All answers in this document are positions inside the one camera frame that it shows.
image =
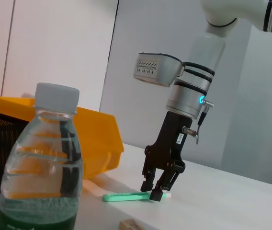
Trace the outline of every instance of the table surface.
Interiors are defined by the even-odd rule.
[[[143,149],[125,145],[117,169],[83,182],[75,230],[117,230],[129,218],[147,230],[272,230],[271,184],[188,161],[171,198],[103,202],[106,193],[139,191],[144,158]]]

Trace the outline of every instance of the gray wall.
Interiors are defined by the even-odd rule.
[[[252,28],[222,169],[272,183],[272,34]]]
[[[155,142],[171,92],[133,79],[138,53],[166,53],[187,61],[206,25],[199,1],[120,0],[100,111],[115,115],[124,143],[145,147]],[[250,29],[241,20],[229,36],[207,96],[215,108],[201,127],[200,145],[192,138],[186,141],[184,159],[219,168]]]

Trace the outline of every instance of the yellow plastic crate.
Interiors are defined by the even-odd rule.
[[[0,113],[31,121],[34,104],[33,98],[0,97]],[[124,148],[115,117],[78,107],[73,121],[84,159],[84,179],[117,168]]]

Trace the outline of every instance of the green label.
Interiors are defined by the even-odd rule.
[[[0,230],[73,230],[76,216],[58,223],[35,224],[15,220],[0,210]]]

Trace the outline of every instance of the water bottle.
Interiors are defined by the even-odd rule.
[[[74,88],[39,83],[36,115],[14,144],[0,194],[0,230],[72,230],[83,162],[72,119]]]

